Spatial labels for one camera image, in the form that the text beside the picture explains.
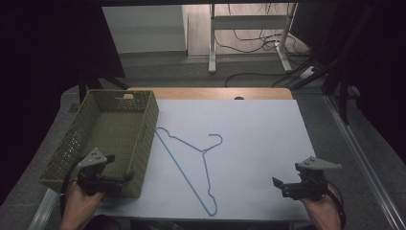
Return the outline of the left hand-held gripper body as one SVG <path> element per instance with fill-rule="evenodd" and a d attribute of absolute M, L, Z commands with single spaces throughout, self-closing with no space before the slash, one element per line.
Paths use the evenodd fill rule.
<path fill-rule="evenodd" d="M 89 196 L 95 193 L 119 193 L 122 190 L 122 178 L 102 174 L 108 165 L 105 157 L 98 148 L 94 148 L 78 163 L 77 184 Z"/>

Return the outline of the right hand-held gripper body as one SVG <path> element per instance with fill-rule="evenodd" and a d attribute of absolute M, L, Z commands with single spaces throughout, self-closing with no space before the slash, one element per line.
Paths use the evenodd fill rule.
<path fill-rule="evenodd" d="M 302 198 L 318 201 L 329 192 L 324 170 L 341 169 L 340 164 L 310 156 L 299 163 L 304 169 L 299 172 L 299 183 L 283 183 L 282 196 L 294 200 Z"/>

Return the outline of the green plastic basket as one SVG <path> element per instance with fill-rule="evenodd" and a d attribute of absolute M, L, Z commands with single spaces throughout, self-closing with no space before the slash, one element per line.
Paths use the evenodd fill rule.
<path fill-rule="evenodd" d="M 134 171 L 115 197 L 140 196 L 156 128 L 159 108 L 150 90 L 91 90 L 73 123 L 59 142 L 39 182 L 59 193 L 66 174 L 94 148 L 115 155 L 102 174 L 123 178 Z"/>

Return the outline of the blue wire hanger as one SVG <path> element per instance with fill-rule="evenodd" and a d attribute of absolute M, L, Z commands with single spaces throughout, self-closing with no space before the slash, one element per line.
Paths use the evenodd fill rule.
<path fill-rule="evenodd" d="M 164 141 L 163 137 L 159 134 L 159 131 L 163 130 L 167 136 L 171 139 L 175 139 L 178 142 L 188 146 L 189 148 L 192 148 L 196 151 L 198 151 L 201 155 L 201 158 L 203 160 L 203 165 L 204 165 L 204 170 L 205 170 L 205 175 L 206 175 L 206 180 L 208 183 L 208 189 L 207 189 L 207 195 L 212 199 L 213 203 L 214 203 L 214 210 L 211 212 L 208 208 L 208 206 L 206 205 L 206 203 L 204 202 L 204 200 L 202 199 L 202 197 L 198 194 L 197 190 L 194 188 L 194 186 L 192 185 L 190 179 L 187 177 L 187 175 L 185 174 L 184 170 L 182 169 L 182 167 L 180 166 L 179 162 L 177 161 L 176 157 L 174 156 L 174 154 L 172 153 L 172 151 L 169 149 L 168 145 L 166 144 L 166 142 Z M 170 132 L 162 127 L 162 126 L 158 126 L 157 128 L 155 128 L 154 130 L 155 135 L 158 137 L 159 141 L 161 142 L 161 144 L 163 145 L 163 147 L 165 148 L 166 152 L 169 154 L 170 158 L 172 159 L 173 163 L 175 164 L 175 166 L 177 167 L 177 169 L 179 170 L 179 172 L 182 174 L 183 178 L 186 180 L 187 184 L 189 185 L 190 189 L 192 190 L 192 192 L 194 193 L 195 197 L 198 199 L 198 201 L 200 202 L 200 204 L 202 205 L 203 209 L 205 210 L 205 212 L 207 213 L 207 215 L 209 217 L 214 217 L 217 212 L 218 212 L 218 205 L 217 205 L 217 201 L 215 196 L 212 194 L 212 183 L 211 183 L 211 178 L 210 178 L 210 172 L 209 172 L 209 168 L 208 168 L 208 164 L 207 164 L 207 158 L 206 155 L 212 150 L 215 149 L 216 147 L 220 146 L 223 143 L 223 138 L 220 134 L 217 133 L 209 133 L 210 137 L 217 137 L 219 139 L 219 142 L 207 147 L 206 149 L 199 149 L 198 147 L 192 145 L 191 143 L 177 137 L 174 135 L 171 135 Z"/>

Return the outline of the person's left hand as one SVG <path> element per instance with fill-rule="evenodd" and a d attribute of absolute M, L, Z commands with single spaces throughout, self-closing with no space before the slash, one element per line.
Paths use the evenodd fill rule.
<path fill-rule="evenodd" d="M 96 212 L 103 197 L 104 193 L 87 195 L 85 191 L 74 182 L 67 194 L 59 230 L 79 230 Z"/>

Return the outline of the person's right hand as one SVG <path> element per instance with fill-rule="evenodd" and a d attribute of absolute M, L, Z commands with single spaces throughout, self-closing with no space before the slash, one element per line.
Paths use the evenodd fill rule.
<path fill-rule="evenodd" d="M 325 195 L 318 201 L 304 198 L 301 199 L 301 203 L 317 230 L 342 230 L 340 196 L 331 184 L 327 187 L 333 197 Z"/>

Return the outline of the white table mat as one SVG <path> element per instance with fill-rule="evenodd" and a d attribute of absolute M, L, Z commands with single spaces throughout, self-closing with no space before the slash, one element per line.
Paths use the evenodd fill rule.
<path fill-rule="evenodd" d="M 294 100 L 161 100 L 157 127 L 166 128 L 207 155 L 218 212 L 209 217 L 155 135 L 139 198 L 108 198 L 100 213 L 139 219 L 299 221 L 303 205 L 282 196 L 272 178 L 299 179 L 295 163 L 313 155 L 305 123 Z M 198 151 L 159 134 L 209 210 L 203 160 Z"/>

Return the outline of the black tripod stand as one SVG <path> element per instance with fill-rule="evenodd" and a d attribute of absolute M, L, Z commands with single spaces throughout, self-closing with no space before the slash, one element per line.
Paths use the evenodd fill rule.
<path fill-rule="evenodd" d="M 338 115 L 345 125 L 349 123 L 347 116 L 349 77 L 346 70 L 348 57 L 353 45 L 361 35 L 361 32 L 364 30 L 375 8 L 376 5 L 367 4 L 359 13 L 359 17 L 350 31 L 349 38 L 344 43 L 344 47 L 338 53 L 337 58 L 333 62 L 328 64 L 326 67 L 323 67 L 315 74 L 310 75 L 306 79 L 289 86 L 290 90 L 297 90 L 319 79 L 320 77 L 327 75 L 327 78 L 321 87 L 322 93 L 324 95 L 331 96 L 337 87 L 340 88 Z"/>

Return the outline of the white power strip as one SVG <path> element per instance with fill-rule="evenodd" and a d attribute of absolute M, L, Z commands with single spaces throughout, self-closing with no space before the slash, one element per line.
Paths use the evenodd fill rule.
<path fill-rule="evenodd" d="M 300 78 L 301 78 L 302 80 L 304 80 L 304 79 L 310 77 L 310 76 L 311 76 L 312 74 L 314 74 L 316 71 L 317 71 L 317 68 L 316 68 L 316 67 L 314 67 L 314 66 L 309 66 L 307 69 L 305 69 L 305 70 L 301 73 Z"/>

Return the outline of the white cabinet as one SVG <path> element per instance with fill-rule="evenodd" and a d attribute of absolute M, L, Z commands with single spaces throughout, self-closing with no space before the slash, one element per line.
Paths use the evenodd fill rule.
<path fill-rule="evenodd" d="M 186 50 L 180 5 L 103 7 L 102 11 L 119 54 Z"/>

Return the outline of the metal floor rail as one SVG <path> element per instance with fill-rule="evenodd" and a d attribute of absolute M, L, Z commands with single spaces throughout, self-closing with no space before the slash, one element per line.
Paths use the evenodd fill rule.
<path fill-rule="evenodd" d="M 344 120 L 340 117 L 339 108 L 337 103 L 334 101 L 334 97 L 325 95 L 324 101 L 326 102 L 334 121 L 339 127 L 347 145 L 350 148 L 350 152 L 360 168 L 360 171 L 364 175 L 392 230 L 406 230 L 406 220 L 400 216 L 398 209 L 395 207 L 394 201 L 389 195 L 387 189 L 382 184 L 381 180 L 377 177 L 376 172 L 372 168 L 370 161 L 368 160 L 364 150 L 361 148 L 350 126 L 346 125 Z"/>

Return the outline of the metal table edge rail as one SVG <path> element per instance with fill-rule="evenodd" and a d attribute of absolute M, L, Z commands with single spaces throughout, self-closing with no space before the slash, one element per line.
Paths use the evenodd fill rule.
<path fill-rule="evenodd" d="M 42 198 L 28 230 L 44 230 L 58 202 L 59 194 L 48 189 Z"/>

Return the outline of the white metal desk frame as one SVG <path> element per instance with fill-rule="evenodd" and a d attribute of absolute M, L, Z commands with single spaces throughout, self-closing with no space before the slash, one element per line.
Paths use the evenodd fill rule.
<path fill-rule="evenodd" d="M 282 37 L 275 42 L 275 49 L 285 72 L 293 69 L 285 53 L 285 42 L 293 21 L 297 4 L 288 6 L 285 15 L 215 15 L 215 4 L 210 5 L 209 73 L 216 71 L 215 32 L 224 30 L 279 30 Z"/>

